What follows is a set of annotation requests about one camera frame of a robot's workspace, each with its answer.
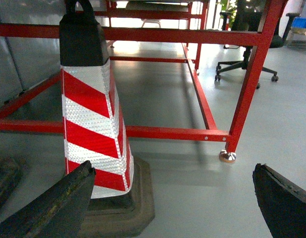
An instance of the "floor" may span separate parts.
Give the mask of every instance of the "floor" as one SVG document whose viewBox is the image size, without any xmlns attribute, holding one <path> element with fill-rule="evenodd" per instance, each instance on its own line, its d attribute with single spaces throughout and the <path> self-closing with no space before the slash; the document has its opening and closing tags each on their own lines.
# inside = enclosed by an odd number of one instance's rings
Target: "floor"
<svg viewBox="0 0 306 238">
<path fill-rule="evenodd" d="M 111 55 L 182 57 L 180 44 L 116 42 Z M 196 46 L 190 46 L 194 55 Z M 218 61 L 241 59 L 243 49 L 204 45 L 200 81 L 219 129 L 228 130 L 244 70 L 223 73 Z M 194 87 L 184 64 L 111 62 L 127 125 L 203 128 Z M 218 159 L 219 142 L 130 138 L 131 150 L 149 162 L 156 218 L 140 238 L 270 238 L 257 205 L 252 172 L 268 164 L 306 190 L 306 49 L 271 49 L 237 149 L 237 161 Z M 61 120 L 60 86 L 36 97 L 11 118 Z M 24 177 L 2 208 L 0 221 L 25 206 L 64 173 L 60 135 L 0 133 L 0 156 L 26 161 Z"/>
</svg>

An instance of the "rubber base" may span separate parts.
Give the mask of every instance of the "rubber base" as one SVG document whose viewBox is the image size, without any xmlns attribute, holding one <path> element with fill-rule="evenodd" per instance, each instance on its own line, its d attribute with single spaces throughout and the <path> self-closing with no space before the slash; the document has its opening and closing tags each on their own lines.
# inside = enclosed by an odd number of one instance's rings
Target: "rubber base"
<svg viewBox="0 0 306 238">
<path fill-rule="evenodd" d="M 150 166 L 134 158 L 131 191 L 123 196 L 92 199 L 79 238 L 138 236 L 154 219 Z"/>
</svg>

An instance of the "gray wall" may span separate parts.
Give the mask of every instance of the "gray wall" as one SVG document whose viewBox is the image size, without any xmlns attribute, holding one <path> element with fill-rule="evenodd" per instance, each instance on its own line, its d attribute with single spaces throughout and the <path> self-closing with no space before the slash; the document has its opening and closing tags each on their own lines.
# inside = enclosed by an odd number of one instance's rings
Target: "gray wall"
<svg viewBox="0 0 306 238">
<path fill-rule="evenodd" d="M 90 2 L 105 10 L 104 0 Z M 0 23 L 58 25 L 64 14 L 64 0 L 0 0 Z M 0 107 L 59 69 L 58 39 L 0 37 Z"/>
<path fill-rule="evenodd" d="M 21 83 L 6 40 L 0 37 L 0 105 L 20 92 L 22 92 Z"/>
</svg>

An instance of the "red metal frame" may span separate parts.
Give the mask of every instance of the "red metal frame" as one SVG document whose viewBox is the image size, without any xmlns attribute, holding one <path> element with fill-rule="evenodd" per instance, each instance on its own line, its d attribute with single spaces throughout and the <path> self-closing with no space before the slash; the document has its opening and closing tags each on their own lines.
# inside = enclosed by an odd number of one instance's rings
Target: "red metal frame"
<svg viewBox="0 0 306 238">
<path fill-rule="evenodd" d="M 127 135 L 130 137 L 180 139 L 198 141 L 224 141 L 226 150 L 235 152 L 238 141 L 255 93 L 258 78 L 274 33 L 275 26 L 287 0 L 271 0 L 266 5 L 258 33 L 247 32 L 219 32 L 205 30 L 170 30 L 170 29 L 135 29 L 135 28 L 104 28 L 106 38 L 111 41 L 150 41 L 150 42 L 189 42 L 207 44 L 230 44 L 254 46 L 249 66 L 242 85 L 241 93 L 236 106 L 230 131 L 218 130 L 210 111 L 206 96 L 198 80 L 196 65 L 187 57 L 187 48 L 183 45 L 185 59 L 148 59 L 134 57 L 111 57 L 112 60 L 136 60 L 158 62 L 186 63 L 192 76 L 198 101 L 204 117 L 206 129 L 185 129 L 166 127 L 127 126 Z M 58 38 L 58 26 L 0 24 L 0 36 L 27 37 L 27 38 Z M 40 92 L 58 81 L 58 77 L 30 89 L 18 99 L 11 101 L 0 109 L 0 130 L 63 133 L 62 122 L 8 120 L 7 115 L 30 101 Z"/>
</svg>

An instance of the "office chair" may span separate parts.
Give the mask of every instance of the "office chair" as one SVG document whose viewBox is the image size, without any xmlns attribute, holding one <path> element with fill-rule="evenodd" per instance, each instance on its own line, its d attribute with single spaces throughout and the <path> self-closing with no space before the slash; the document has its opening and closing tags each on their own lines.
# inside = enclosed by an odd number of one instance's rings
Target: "office chair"
<svg viewBox="0 0 306 238">
<path fill-rule="evenodd" d="M 265 1 L 253 1 L 255 3 L 252 3 L 251 1 L 246 1 L 246 0 L 238 0 L 237 3 L 237 14 L 235 21 L 232 25 L 231 30 L 232 31 L 257 31 L 258 26 L 261 20 L 262 12 L 264 9 Z M 222 29 L 226 29 L 226 24 L 227 24 L 227 18 L 228 16 L 231 15 L 230 12 L 221 12 L 220 13 L 223 16 L 223 26 Z M 280 48 L 284 46 L 285 40 L 288 36 L 288 33 L 291 29 L 291 25 L 294 21 L 294 18 L 299 16 L 299 13 L 287 13 L 286 16 L 289 17 L 289 20 L 287 22 L 287 26 L 284 32 L 283 37 L 279 36 L 279 25 L 280 25 L 280 19 L 276 25 L 274 35 L 272 38 L 272 42 L 270 45 L 270 48 Z M 247 69 L 248 63 L 249 63 L 249 58 L 251 55 L 251 49 L 252 46 L 247 46 L 246 50 L 243 54 L 243 60 L 242 61 L 222 61 L 218 62 L 218 65 L 216 67 L 216 76 L 215 76 L 215 81 L 220 81 L 221 79 L 221 73 L 227 72 L 236 68 L 241 68 L 241 69 Z M 226 64 L 229 65 L 228 67 L 221 68 L 221 64 Z M 278 76 L 277 72 L 263 67 L 262 71 L 272 73 L 272 82 L 277 82 L 278 81 Z"/>
</svg>

